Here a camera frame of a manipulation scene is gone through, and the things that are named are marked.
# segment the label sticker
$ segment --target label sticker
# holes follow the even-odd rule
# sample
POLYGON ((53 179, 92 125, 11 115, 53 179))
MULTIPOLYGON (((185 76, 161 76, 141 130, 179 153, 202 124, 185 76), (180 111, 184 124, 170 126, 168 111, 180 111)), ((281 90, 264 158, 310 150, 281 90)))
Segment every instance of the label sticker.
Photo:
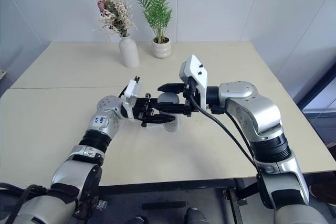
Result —
POLYGON ((96 117, 93 119, 92 126, 94 127, 100 127, 102 126, 106 121, 107 116, 105 115, 96 115, 96 117))

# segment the dried flower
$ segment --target dried flower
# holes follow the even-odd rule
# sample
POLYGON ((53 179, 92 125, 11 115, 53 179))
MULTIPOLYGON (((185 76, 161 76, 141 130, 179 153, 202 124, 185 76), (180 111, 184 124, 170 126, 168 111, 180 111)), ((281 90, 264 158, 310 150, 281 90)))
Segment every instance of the dried flower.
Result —
POLYGON ((99 20, 104 23, 100 30, 109 29, 113 34, 126 37, 128 29, 135 27, 129 15, 131 6, 125 0, 99 0, 97 5, 101 14, 99 20))

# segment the white wall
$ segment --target white wall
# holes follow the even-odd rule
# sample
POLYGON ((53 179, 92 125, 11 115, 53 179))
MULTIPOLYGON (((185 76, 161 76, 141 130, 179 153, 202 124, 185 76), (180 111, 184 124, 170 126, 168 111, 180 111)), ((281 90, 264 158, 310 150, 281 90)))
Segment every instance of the white wall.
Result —
MULTIPOLYGON (((170 0, 170 6, 172 41, 250 40, 294 100, 336 61, 336 0, 170 0)), ((141 8, 133 8, 132 37, 150 41, 141 8)), ((96 0, 1 0, 0 68, 8 71, 1 92, 50 41, 118 41, 93 31, 98 16, 96 0)))

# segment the green palm plant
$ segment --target green palm plant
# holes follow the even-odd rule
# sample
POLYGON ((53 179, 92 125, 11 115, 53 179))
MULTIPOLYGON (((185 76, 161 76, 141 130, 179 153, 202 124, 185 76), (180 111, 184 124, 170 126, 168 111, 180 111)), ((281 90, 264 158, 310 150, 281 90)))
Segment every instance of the green palm plant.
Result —
POLYGON ((154 31, 154 42, 162 44, 168 39, 164 33, 172 19, 172 9, 169 9, 168 0, 135 0, 144 9, 143 15, 154 31))

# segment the black cable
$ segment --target black cable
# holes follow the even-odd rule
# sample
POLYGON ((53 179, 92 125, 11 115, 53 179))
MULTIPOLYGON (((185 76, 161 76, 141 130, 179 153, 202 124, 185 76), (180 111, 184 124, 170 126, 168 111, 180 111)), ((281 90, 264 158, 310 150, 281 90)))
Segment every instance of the black cable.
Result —
POLYGON ((232 140, 235 142, 235 144, 239 147, 239 149, 242 151, 242 153, 246 156, 246 158, 251 162, 251 164, 255 167, 255 163, 253 161, 253 159, 247 154, 247 152, 243 149, 243 147, 241 146, 241 144, 238 142, 238 140, 232 135, 232 133, 223 125, 223 123, 220 122, 220 120, 218 120, 216 117, 214 117, 213 115, 209 114, 208 112, 206 112, 205 110, 203 110, 198 104, 197 102, 194 100, 194 97, 192 94, 189 95, 189 99, 192 103, 192 105, 197 108, 203 115, 207 116, 208 118, 210 118, 211 120, 213 120, 215 123, 217 123, 225 132, 226 134, 228 134, 232 140))
POLYGON ((30 194, 30 192, 34 189, 41 189, 44 190, 41 186, 37 186, 37 185, 30 185, 28 186, 24 192, 22 193, 22 195, 20 196, 19 200, 17 201, 17 203, 14 206, 14 210, 10 213, 10 215, 8 216, 8 219, 6 220, 5 224, 12 224, 14 223, 15 218, 17 217, 17 214, 19 213, 22 205, 24 204, 24 202, 26 201, 28 195, 30 194))
POLYGON ((118 95, 118 98, 121 98, 121 96, 125 93, 125 90, 127 89, 128 85, 121 91, 121 93, 118 95))
POLYGON ((236 122, 236 120, 233 118, 233 116, 231 116, 227 111, 225 111, 225 114, 231 119, 231 121, 233 122, 233 124, 236 126, 238 132, 240 133, 242 139, 244 140, 244 143, 246 144, 246 147, 248 148, 248 151, 251 154, 251 157, 254 157, 253 151, 251 149, 251 146, 248 144, 248 141, 245 137, 245 135, 243 134, 241 128, 239 127, 238 123, 236 122))
POLYGON ((0 183, 0 188, 5 188, 5 189, 8 189, 8 190, 14 191, 18 194, 22 194, 24 192, 24 190, 22 188, 19 188, 17 186, 13 186, 13 185, 8 184, 8 183, 0 183))

